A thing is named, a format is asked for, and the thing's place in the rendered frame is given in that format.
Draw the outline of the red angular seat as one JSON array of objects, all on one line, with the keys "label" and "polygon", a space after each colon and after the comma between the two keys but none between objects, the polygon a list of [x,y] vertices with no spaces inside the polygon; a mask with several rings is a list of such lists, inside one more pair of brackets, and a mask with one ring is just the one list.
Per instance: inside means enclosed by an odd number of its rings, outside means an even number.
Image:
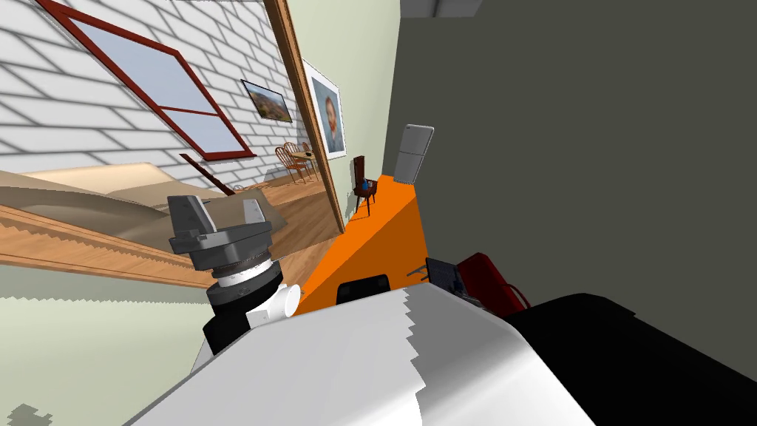
[{"label": "red angular seat", "polygon": [[523,293],[505,281],[490,257],[475,253],[457,265],[469,296],[498,317],[531,307]]}]

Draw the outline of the red framed window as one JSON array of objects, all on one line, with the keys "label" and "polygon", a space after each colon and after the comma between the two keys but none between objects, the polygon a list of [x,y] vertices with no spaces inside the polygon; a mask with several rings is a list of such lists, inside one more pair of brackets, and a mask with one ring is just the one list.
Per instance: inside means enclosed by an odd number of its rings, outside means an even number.
[{"label": "red framed window", "polygon": [[177,50],[55,0],[36,2],[204,160],[253,157]]}]

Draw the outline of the dark grey flat panel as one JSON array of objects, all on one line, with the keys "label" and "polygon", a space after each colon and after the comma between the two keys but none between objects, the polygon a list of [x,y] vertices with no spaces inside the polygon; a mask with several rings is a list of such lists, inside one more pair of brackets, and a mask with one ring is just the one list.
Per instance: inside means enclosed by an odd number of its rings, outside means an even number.
[{"label": "dark grey flat panel", "polygon": [[408,277],[422,274],[421,280],[442,288],[442,290],[466,300],[472,300],[467,292],[462,276],[456,265],[435,258],[425,258],[425,264],[407,274]]}]

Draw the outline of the dark brown wooden chair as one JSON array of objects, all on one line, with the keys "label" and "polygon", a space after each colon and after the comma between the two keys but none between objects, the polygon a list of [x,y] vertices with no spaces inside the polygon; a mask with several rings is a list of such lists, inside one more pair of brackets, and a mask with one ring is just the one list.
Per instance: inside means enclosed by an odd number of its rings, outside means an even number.
[{"label": "dark brown wooden chair", "polygon": [[353,169],[355,177],[353,193],[357,196],[357,206],[360,206],[361,200],[365,200],[367,213],[370,215],[370,205],[376,201],[377,181],[365,177],[365,160],[363,155],[353,159]]}]

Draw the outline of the light wooden dining chair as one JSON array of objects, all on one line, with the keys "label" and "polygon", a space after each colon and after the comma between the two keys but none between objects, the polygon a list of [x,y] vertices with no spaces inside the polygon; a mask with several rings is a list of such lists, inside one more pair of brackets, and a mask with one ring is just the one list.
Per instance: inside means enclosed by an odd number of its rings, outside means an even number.
[{"label": "light wooden dining chair", "polygon": [[293,172],[297,173],[303,181],[307,181],[305,176],[310,177],[310,172],[306,160],[294,157],[284,146],[278,146],[275,148],[275,153],[280,162],[287,169],[293,182],[297,182]]}]

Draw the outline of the white framed portrait picture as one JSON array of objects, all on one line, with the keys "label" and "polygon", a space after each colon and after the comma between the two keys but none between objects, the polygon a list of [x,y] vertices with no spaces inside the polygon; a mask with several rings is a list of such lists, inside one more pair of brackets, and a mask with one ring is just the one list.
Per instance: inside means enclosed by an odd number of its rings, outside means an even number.
[{"label": "white framed portrait picture", "polygon": [[347,147],[339,88],[306,60],[302,60],[326,158],[344,157]]}]

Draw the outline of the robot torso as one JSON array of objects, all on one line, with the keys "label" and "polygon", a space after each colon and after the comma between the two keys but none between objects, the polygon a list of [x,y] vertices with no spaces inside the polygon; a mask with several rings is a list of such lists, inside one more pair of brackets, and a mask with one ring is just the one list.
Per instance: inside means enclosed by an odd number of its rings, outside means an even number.
[{"label": "robot torso", "polygon": [[595,426],[511,325],[430,283],[262,325],[124,426]]}]

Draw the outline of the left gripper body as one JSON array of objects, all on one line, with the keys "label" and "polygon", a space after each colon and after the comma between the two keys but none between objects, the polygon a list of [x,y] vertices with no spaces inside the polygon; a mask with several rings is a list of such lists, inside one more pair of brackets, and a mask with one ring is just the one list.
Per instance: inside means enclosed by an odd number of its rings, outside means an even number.
[{"label": "left gripper body", "polygon": [[188,254],[194,268],[207,271],[249,260],[272,245],[268,221],[230,226],[212,231],[194,227],[176,231],[169,244],[176,254]]}]

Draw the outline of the framed landscape picture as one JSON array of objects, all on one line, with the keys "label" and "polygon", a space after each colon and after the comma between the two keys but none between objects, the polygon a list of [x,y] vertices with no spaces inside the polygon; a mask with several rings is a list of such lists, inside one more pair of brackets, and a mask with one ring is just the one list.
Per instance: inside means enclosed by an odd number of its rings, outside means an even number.
[{"label": "framed landscape picture", "polygon": [[286,123],[292,122],[291,114],[280,93],[244,79],[241,80],[241,83],[261,118]]}]

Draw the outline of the grey refrigerator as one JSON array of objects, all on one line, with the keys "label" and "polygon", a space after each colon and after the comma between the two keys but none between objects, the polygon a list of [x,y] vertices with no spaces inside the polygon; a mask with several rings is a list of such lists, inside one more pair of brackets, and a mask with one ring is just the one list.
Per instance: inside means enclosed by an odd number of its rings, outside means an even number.
[{"label": "grey refrigerator", "polygon": [[434,133],[432,126],[405,126],[395,167],[395,182],[413,185]]}]

